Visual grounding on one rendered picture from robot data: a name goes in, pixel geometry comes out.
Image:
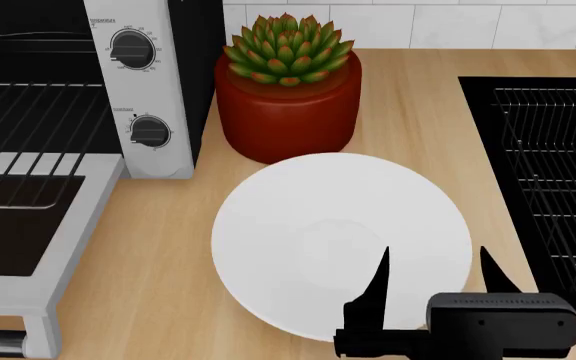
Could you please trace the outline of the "white round plate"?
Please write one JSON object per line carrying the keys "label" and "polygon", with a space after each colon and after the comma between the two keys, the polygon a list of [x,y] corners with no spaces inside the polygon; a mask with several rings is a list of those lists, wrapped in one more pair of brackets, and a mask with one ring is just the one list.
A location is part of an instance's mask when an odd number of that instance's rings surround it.
{"label": "white round plate", "polygon": [[245,179],[211,238],[222,283],[271,326],[330,341],[343,306],[390,264],[384,326],[418,329],[428,300],[463,290],[472,242],[453,201],[423,176],[368,155],[305,155]]}

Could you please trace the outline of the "black temperature knob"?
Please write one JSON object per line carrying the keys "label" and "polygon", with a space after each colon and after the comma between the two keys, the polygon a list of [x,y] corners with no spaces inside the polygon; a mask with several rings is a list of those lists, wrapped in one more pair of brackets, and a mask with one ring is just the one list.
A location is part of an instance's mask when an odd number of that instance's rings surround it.
{"label": "black temperature knob", "polygon": [[110,59],[131,70],[144,70],[155,60],[150,38],[135,29],[122,29],[111,39]]}

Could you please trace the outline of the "black sink basin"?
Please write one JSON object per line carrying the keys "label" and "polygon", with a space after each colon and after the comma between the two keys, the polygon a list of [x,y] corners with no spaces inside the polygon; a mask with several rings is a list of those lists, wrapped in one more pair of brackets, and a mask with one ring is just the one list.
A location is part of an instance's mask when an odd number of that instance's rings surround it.
{"label": "black sink basin", "polygon": [[576,77],[461,77],[459,83],[538,290],[561,296],[576,310],[576,296],[560,286],[525,194],[502,147],[504,120],[493,94],[497,88],[576,89]]}

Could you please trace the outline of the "green succulent plant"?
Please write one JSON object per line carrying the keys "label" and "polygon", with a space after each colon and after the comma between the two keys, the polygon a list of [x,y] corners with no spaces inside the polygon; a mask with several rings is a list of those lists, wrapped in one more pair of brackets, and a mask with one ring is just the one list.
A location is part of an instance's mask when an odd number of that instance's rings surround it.
{"label": "green succulent plant", "polygon": [[342,40],[333,22],[321,24],[314,16],[298,20],[287,13],[257,17],[232,41],[223,47],[232,74],[285,87],[324,81],[347,64],[354,47],[354,41]]}

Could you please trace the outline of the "red round plant pot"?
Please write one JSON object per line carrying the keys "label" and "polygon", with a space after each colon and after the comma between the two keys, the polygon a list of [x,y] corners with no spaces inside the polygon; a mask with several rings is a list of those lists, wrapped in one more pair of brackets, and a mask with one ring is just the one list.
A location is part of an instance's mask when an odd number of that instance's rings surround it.
{"label": "red round plant pot", "polygon": [[362,67],[355,53],[318,83],[285,87],[232,74],[221,56],[214,69],[216,101],[228,143],[246,158],[274,164],[339,152],[351,140],[359,111]]}

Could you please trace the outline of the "black timer knob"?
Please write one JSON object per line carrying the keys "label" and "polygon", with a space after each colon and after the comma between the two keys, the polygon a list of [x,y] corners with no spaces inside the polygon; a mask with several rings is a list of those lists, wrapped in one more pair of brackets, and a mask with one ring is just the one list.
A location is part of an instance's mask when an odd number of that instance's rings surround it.
{"label": "black timer knob", "polygon": [[131,143],[158,149],[166,146],[172,131],[168,125],[156,116],[137,116],[129,128]]}

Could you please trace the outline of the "silver oven door glass pane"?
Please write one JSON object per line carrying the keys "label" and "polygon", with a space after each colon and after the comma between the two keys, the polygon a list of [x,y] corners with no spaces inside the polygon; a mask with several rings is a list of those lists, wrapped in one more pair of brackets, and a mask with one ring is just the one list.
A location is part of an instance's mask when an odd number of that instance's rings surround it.
{"label": "silver oven door glass pane", "polygon": [[77,169],[83,184],[33,275],[0,276],[0,316],[23,318],[24,358],[59,356],[62,341],[56,306],[124,169],[121,155],[85,155]]}

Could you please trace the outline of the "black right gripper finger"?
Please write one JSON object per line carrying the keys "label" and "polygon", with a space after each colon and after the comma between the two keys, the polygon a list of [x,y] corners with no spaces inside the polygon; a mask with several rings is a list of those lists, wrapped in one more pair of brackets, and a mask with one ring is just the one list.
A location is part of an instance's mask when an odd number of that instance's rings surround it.
{"label": "black right gripper finger", "polygon": [[379,331],[383,329],[390,274],[390,251],[386,248],[372,280],[364,292],[343,306],[344,329]]}
{"label": "black right gripper finger", "polygon": [[522,293],[505,275],[484,246],[480,247],[479,254],[483,280],[488,293]]}

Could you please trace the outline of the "silver toaster oven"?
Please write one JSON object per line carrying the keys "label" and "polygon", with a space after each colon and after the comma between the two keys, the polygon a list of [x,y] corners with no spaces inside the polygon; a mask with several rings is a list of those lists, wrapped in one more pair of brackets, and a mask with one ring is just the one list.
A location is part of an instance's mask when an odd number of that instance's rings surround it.
{"label": "silver toaster oven", "polygon": [[[148,68],[110,59],[122,29],[150,38]],[[222,0],[0,0],[0,82],[103,86],[135,179],[193,175],[225,43]],[[143,115],[168,125],[166,146],[131,143],[131,122]]]}

